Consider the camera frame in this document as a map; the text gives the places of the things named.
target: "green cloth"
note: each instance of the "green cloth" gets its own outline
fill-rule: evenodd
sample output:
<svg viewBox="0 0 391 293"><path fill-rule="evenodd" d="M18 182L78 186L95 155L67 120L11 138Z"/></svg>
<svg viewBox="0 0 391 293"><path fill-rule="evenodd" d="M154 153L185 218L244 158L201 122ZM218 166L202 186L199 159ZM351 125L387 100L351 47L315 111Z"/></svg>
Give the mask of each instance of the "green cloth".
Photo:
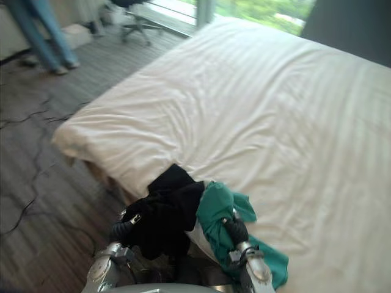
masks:
<svg viewBox="0 0 391 293"><path fill-rule="evenodd" d="M257 220L247 195L232 192L224 183L212 182L202 195L197 218L223 270L231 277L238 278L238 270L234 272L228 267L228 253L235 248L221 222L222 218L233 218L233 208L238 211L244 222ZM265 254L265 263L273 275L273 288L277 289L285 284L288 279L288 257L253 236L250 236L250 243L258 245Z"/></svg>

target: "person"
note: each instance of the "person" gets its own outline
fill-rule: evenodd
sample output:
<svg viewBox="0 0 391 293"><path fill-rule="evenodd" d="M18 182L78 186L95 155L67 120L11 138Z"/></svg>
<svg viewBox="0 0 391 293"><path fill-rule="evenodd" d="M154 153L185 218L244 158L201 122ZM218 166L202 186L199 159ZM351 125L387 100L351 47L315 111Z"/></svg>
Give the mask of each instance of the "person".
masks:
<svg viewBox="0 0 391 293"><path fill-rule="evenodd" d="M4 0L3 2L31 45L33 53L47 70L63 75L68 72L67 69L79 67L78 58L65 40L48 0ZM58 56L39 32L34 19L38 19L49 32Z"/></svg>

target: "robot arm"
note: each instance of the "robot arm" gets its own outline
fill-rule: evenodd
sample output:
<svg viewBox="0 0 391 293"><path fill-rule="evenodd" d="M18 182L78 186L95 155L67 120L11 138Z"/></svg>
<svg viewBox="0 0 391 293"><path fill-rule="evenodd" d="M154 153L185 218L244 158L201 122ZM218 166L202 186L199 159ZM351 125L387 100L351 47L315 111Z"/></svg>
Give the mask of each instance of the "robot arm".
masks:
<svg viewBox="0 0 391 293"><path fill-rule="evenodd" d="M113 226L111 233L113 242L96 255L82 293L103 292L117 286L120 266L126 265L134 258L134 253L128 247L123 247L120 241L140 219L141 215L137 214L130 221L118 222Z"/></svg>
<svg viewBox="0 0 391 293"><path fill-rule="evenodd" d="M239 214L233 210L234 219L223 219L236 250L229 253L233 266L240 270L240 283L245 293L275 293L272 274L263 261L263 253L249 242L249 234Z"/></svg>

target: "bed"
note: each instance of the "bed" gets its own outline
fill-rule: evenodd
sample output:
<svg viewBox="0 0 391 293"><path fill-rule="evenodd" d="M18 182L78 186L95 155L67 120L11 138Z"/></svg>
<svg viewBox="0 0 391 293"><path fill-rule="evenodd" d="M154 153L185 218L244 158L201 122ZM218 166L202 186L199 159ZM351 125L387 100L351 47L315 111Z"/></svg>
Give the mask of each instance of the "bed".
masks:
<svg viewBox="0 0 391 293"><path fill-rule="evenodd" d="M56 131L137 198L171 164L250 196L290 258L279 292L391 291L391 70L222 19ZM189 237L213 258L197 224Z"/></svg>

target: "wooden floor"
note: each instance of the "wooden floor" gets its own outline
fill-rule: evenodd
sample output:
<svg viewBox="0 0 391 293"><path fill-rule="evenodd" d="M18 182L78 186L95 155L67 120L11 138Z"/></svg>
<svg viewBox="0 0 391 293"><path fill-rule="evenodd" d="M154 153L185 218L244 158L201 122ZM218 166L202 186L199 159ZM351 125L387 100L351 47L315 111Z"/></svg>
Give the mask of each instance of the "wooden floor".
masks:
<svg viewBox="0 0 391 293"><path fill-rule="evenodd" d="M117 29L111 28L104 37L76 50L81 67L65 76L21 68L17 62L1 67L1 233L15 224L23 207L35 197L34 186L38 193L19 227L1 236L1 289L81 292L84 287L93 243L66 224L87 230L98 248L103 248L123 205L81 163L69 167L50 139L61 124L58 118L74 113L82 103L94 100L183 42L167 32L147 34L152 46L147 47L138 33L122 44ZM23 122L7 122L28 116Z"/></svg>

